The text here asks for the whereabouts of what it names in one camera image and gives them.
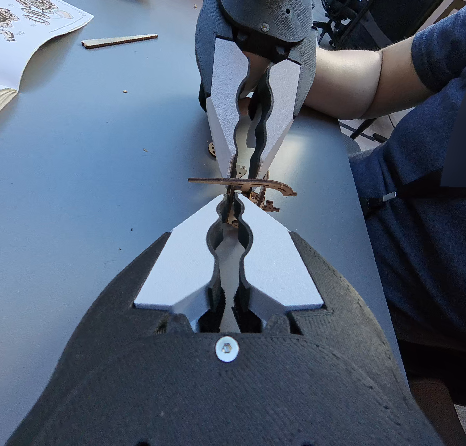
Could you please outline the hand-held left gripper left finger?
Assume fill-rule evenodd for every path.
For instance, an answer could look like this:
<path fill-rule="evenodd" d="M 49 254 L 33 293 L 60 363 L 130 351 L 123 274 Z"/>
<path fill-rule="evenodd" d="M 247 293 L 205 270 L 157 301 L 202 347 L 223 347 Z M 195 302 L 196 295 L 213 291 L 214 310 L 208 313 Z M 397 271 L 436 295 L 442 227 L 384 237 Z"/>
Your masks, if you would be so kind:
<path fill-rule="evenodd" d="M 134 305 L 184 314 L 194 332 L 199 319 L 219 303 L 216 248 L 223 241 L 224 195 L 218 195 L 175 227 L 145 280 Z"/>

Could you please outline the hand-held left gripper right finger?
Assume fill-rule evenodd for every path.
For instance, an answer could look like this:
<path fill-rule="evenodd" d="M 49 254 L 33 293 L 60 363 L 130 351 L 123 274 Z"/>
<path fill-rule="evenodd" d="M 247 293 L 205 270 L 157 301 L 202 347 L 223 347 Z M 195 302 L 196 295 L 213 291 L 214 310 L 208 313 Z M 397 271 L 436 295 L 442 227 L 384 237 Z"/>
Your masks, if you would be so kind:
<path fill-rule="evenodd" d="M 320 309 L 324 302 L 289 230 L 242 194 L 235 195 L 238 239 L 245 248 L 235 295 L 242 332 L 260 332 L 273 315 Z"/>

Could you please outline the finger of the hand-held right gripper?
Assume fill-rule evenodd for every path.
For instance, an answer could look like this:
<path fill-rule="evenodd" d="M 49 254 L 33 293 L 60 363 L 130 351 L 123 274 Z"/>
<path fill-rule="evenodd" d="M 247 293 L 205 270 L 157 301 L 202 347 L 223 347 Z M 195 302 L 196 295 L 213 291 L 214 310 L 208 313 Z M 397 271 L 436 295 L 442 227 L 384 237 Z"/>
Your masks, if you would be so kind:
<path fill-rule="evenodd" d="M 216 38 L 207 117 L 221 173 L 236 167 L 235 131 L 240 119 L 239 93 L 249 75 L 249 60 L 234 41 Z"/>
<path fill-rule="evenodd" d="M 249 104 L 253 123 L 247 136 L 247 146 L 255 150 L 251 156 L 249 176 L 265 176 L 294 120 L 294 105 L 300 65 L 279 62 L 271 65 L 260 78 Z"/>

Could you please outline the curved wooden model assembly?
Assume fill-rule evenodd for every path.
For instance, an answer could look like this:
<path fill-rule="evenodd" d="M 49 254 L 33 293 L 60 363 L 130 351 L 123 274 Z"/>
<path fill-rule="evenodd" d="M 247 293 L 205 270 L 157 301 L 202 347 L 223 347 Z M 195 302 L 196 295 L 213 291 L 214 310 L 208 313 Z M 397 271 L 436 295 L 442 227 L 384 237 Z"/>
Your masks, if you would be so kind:
<path fill-rule="evenodd" d="M 280 192 L 284 197 L 295 197 L 296 192 L 292 188 L 282 182 L 269 180 L 269 172 L 266 173 L 263 179 L 250 179 L 244 177 L 246 169 L 240 169 L 240 178 L 206 178 L 206 177 L 190 177 L 188 182 L 201 183 L 201 184 L 216 184 L 224 185 L 227 187 L 227 195 L 229 197 L 228 216 L 225 222 L 231 226 L 238 228 L 238 220 L 233 211 L 233 196 L 236 191 L 241 192 L 256 206 L 264 211 L 279 211 L 279 208 L 273 205 L 273 201 L 265 200 L 266 189 L 274 189 Z"/>

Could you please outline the person's right forearm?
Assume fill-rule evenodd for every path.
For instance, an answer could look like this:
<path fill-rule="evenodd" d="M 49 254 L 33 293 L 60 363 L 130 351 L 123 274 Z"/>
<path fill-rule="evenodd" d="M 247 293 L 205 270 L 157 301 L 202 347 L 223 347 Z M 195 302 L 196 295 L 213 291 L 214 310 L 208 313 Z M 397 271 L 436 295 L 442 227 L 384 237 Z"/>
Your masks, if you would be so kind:
<path fill-rule="evenodd" d="M 316 49 L 316 74 L 304 104 L 340 120 L 370 119 L 422 103 L 433 92 L 411 59 L 413 37 L 377 52 Z"/>

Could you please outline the model instruction booklet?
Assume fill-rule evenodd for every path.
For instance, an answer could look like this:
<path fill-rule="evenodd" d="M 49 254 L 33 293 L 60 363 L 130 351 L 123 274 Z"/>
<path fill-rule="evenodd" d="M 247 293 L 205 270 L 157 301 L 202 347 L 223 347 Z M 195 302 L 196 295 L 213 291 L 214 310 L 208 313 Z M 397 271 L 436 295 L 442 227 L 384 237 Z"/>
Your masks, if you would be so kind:
<path fill-rule="evenodd" d="M 24 69 L 39 47 L 92 19 L 62 0 L 0 0 L 0 108 L 19 92 Z"/>

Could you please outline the black office chair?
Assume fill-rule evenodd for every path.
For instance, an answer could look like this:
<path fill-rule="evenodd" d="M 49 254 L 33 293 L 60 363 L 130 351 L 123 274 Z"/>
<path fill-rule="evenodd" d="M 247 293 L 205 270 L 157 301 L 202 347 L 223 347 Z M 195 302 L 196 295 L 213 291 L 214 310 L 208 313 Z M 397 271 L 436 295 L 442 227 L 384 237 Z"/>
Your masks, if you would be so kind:
<path fill-rule="evenodd" d="M 343 35 L 346 20 L 353 20 L 357 14 L 357 0 L 321 0 L 326 11 L 325 16 L 329 19 L 327 22 L 316 22 L 314 26 L 322 29 L 318 39 L 318 44 L 321 43 L 325 34 L 330 37 L 329 44 L 335 45 Z"/>

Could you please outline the tapered wooden stick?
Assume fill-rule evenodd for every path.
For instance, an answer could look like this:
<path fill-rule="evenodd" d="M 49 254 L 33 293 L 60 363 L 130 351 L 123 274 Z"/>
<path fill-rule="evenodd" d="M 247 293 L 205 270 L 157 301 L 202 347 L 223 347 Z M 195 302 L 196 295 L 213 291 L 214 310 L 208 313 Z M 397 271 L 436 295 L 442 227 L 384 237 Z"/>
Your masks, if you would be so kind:
<path fill-rule="evenodd" d="M 146 40 L 157 39 L 158 34 L 148 34 L 148 35 L 132 35 L 132 36 L 123 36 L 123 37 L 110 37 L 110 38 L 100 38 L 100 39 L 89 39 L 83 40 L 81 42 L 82 46 L 86 49 L 96 49 L 102 47 L 109 47 L 133 42 L 140 42 Z"/>

